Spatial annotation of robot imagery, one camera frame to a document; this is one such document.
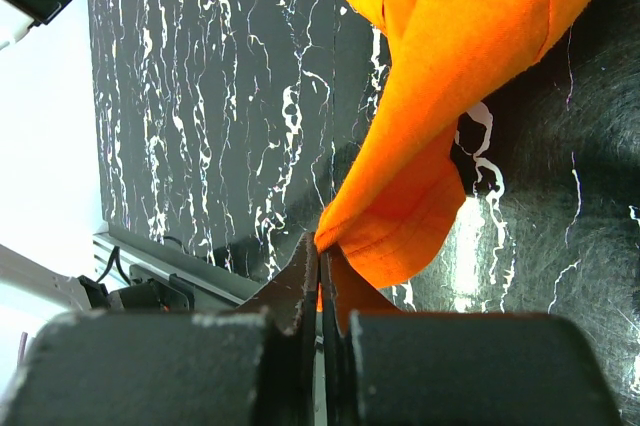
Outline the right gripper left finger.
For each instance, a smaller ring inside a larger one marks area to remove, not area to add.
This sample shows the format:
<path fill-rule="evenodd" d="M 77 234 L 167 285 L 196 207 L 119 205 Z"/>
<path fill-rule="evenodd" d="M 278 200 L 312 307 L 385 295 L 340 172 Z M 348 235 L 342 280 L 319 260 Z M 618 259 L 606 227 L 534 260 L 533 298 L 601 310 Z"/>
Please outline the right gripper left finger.
<path fill-rule="evenodd" d="M 1 398 L 5 425 L 310 425 L 318 253 L 234 310 L 52 318 Z"/>

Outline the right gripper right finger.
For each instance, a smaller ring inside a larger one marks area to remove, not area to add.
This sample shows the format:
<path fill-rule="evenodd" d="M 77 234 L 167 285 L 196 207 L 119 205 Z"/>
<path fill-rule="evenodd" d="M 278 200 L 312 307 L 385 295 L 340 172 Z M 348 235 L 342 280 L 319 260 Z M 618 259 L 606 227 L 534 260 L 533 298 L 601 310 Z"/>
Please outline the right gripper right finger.
<path fill-rule="evenodd" d="M 541 313 L 405 312 L 320 258 L 332 425 L 617 425 L 586 338 Z"/>

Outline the orange t shirt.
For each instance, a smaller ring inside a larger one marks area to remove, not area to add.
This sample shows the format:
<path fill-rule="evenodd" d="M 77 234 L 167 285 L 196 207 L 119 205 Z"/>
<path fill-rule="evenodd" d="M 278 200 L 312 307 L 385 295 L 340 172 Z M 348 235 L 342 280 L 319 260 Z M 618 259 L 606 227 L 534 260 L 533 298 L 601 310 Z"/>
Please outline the orange t shirt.
<path fill-rule="evenodd" d="M 385 35 L 391 69 L 315 244 L 386 288 L 429 264 L 464 202 L 459 117 L 537 63 L 590 0 L 346 1 Z"/>

